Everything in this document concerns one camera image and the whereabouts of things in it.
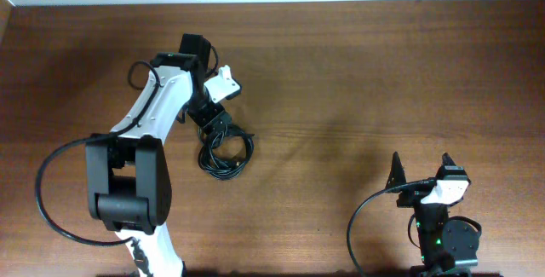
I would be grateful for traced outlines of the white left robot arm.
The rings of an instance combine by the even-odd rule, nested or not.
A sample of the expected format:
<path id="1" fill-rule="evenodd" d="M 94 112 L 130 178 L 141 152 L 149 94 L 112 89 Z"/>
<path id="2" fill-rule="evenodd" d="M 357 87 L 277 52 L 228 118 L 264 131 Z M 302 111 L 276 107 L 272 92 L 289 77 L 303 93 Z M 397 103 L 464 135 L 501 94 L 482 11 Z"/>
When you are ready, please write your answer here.
<path id="1" fill-rule="evenodd" d="M 164 143 L 180 112 L 207 136 L 231 122 L 221 104 L 240 86 L 225 67 L 208 73 L 211 43 L 185 34 L 176 53 L 149 61 L 146 86 L 126 117 L 85 147 L 89 213 L 126 245 L 139 276 L 184 276 L 166 220 L 172 200 Z"/>

